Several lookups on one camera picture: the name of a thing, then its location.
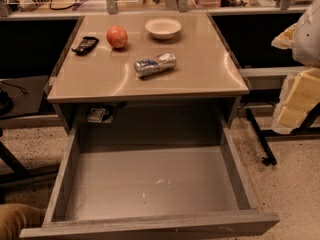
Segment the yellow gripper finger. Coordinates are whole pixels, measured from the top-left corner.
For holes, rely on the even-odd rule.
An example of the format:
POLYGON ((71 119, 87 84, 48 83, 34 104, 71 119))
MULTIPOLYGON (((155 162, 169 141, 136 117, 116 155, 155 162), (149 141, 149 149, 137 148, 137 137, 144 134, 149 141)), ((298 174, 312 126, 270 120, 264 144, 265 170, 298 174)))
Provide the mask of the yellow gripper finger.
POLYGON ((320 102, 320 69, 306 68, 289 74, 280 93, 280 108, 311 111, 320 102))
POLYGON ((271 129, 278 134, 290 134, 306 119, 305 112, 277 105, 272 118, 271 129))

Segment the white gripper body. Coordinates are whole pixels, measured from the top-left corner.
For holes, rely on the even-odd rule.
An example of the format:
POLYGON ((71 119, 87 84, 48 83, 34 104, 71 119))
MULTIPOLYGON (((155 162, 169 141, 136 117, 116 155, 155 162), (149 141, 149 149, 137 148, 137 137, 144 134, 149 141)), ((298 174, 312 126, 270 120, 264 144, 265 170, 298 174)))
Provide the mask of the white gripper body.
POLYGON ((291 49, 293 45, 295 28, 296 24, 292 24, 286 28, 282 33, 272 40, 271 45, 278 49, 291 49))

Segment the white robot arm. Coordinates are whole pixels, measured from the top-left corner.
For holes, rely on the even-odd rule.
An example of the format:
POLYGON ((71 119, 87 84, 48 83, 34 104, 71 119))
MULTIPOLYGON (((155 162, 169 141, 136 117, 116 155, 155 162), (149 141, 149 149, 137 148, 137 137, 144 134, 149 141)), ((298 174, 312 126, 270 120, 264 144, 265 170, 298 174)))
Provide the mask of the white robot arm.
POLYGON ((291 49, 293 59, 305 66, 283 82, 272 130, 287 135, 299 128, 320 102, 320 0, 314 0, 299 20, 273 39, 278 49, 291 49))

